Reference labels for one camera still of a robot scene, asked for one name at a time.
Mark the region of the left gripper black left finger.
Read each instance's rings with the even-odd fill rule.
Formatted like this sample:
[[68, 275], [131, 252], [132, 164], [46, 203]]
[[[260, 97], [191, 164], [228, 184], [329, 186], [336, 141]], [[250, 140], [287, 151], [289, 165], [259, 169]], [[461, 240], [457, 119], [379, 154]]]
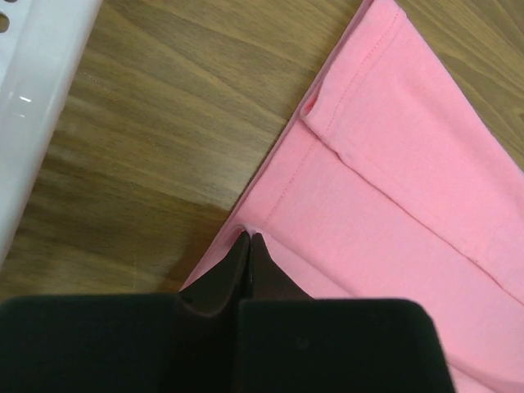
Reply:
[[178, 293], [195, 314], [211, 317], [222, 313], [242, 284], [250, 250], [250, 236], [241, 232], [226, 256], [212, 269]]

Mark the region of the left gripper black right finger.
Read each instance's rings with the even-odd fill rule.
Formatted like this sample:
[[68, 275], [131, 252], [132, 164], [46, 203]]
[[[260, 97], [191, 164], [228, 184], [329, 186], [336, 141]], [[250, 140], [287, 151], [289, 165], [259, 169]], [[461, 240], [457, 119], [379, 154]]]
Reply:
[[311, 299], [273, 261], [261, 233], [251, 237], [247, 268], [251, 299]]

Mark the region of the pink t shirt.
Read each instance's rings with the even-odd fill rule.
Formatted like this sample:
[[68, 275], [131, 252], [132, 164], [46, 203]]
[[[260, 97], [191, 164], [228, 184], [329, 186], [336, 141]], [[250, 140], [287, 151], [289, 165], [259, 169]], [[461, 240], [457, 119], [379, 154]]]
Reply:
[[456, 389], [523, 389], [523, 174], [393, 1], [365, 1], [219, 230], [326, 297], [432, 317]]

